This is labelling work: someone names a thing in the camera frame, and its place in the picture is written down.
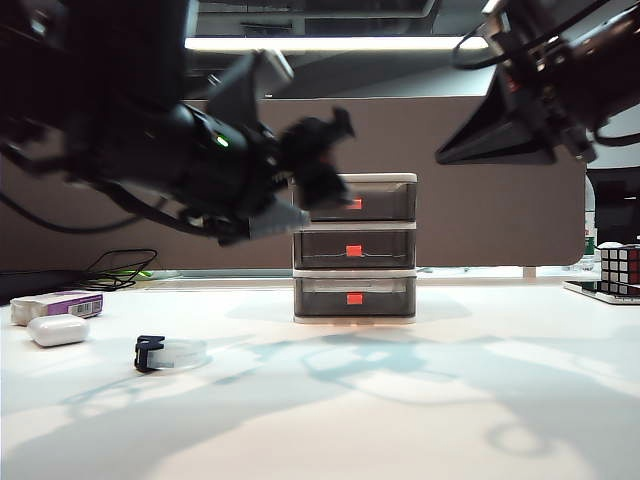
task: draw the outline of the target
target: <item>drawer front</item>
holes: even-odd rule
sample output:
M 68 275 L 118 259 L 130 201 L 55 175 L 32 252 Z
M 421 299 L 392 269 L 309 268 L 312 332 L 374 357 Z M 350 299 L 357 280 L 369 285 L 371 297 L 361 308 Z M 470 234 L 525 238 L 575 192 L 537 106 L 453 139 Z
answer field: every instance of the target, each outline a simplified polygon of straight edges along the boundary
M 415 183 L 355 183 L 349 190 L 351 205 L 311 211 L 311 221 L 415 221 Z
M 415 230 L 299 232 L 294 268 L 415 268 L 415 246 Z
M 299 317 L 411 317 L 416 311 L 415 277 L 310 279 L 295 281 Z

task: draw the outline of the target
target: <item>green led light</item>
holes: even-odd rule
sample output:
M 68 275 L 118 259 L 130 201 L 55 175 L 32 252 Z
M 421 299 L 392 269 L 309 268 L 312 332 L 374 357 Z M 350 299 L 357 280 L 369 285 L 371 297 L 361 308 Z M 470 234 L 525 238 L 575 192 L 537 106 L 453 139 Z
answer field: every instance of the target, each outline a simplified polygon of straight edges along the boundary
M 222 135 L 218 135 L 216 137 L 216 143 L 224 148 L 227 148 L 229 146 L 229 140 L 224 138 Z

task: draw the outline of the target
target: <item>robotic arm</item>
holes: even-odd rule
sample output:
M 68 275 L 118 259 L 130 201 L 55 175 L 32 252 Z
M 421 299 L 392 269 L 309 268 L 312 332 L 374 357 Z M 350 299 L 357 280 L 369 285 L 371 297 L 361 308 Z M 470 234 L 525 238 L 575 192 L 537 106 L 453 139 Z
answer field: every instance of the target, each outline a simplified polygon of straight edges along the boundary
M 578 160 L 596 158 L 587 130 L 603 145 L 640 142 L 640 133 L 606 138 L 608 119 L 640 103 L 640 2 L 567 41 L 563 32 L 609 0 L 596 0 L 556 25 L 541 0 L 492 0 L 481 34 L 494 57 L 462 69 L 497 65 L 489 92 L 469 121 L 436 153 L 439 163 L 555 162 L 564 145 Z
M 34 175 L 64 171 L 136 216 L 221 245 L 306 223 L 306 212 L 275 197 L 291 179 L 304 209 L 347 203 L 331 162 L 332 145 L 354 135 L 346 111 L 303 119 L 281 138 L 258 119 L 256 99 L 293 77 L 279 53 L 241 58 L 211 85 L 205 112 L 181 102 L 192 7 L 61 0 L 33 16 L 2 0 L 0 154 Z M 48 127 L 64 132 L 64 155 L 25 157 L 20 145 Z M 130 185 L 183 208 L 168 215 Z

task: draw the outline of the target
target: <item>red drawer handle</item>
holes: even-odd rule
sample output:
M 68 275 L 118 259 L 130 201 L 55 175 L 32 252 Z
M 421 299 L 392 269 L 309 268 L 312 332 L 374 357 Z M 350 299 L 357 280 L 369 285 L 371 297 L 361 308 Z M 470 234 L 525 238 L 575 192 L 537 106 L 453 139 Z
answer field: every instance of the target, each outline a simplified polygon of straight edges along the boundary
M 364 294 L 361 292 L 347 293 L 347 305 L 362 305 L 364 303 Z
M 347 257 L 362 257 L 362 245 L 347 245 Z
M 356 197 L 347 205 L 347 210 L 362 210 L 362 197 Z

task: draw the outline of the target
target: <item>small box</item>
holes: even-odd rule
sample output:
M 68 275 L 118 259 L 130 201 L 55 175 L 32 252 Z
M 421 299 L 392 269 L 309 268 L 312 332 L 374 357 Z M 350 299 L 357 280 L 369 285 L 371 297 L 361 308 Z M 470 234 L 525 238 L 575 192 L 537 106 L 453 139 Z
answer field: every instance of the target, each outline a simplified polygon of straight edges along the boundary
M 294 270 L 295 321 L 407 324 L 416 312 L 415 270 Z
M 293 240 L 299 270 L 415 268 L 415 223 L 312 223 Z
M 405 221 L 416 219 L 414 173 L 340 175 L 353 196 L 351 205 L 309 212 L 312 222 Z

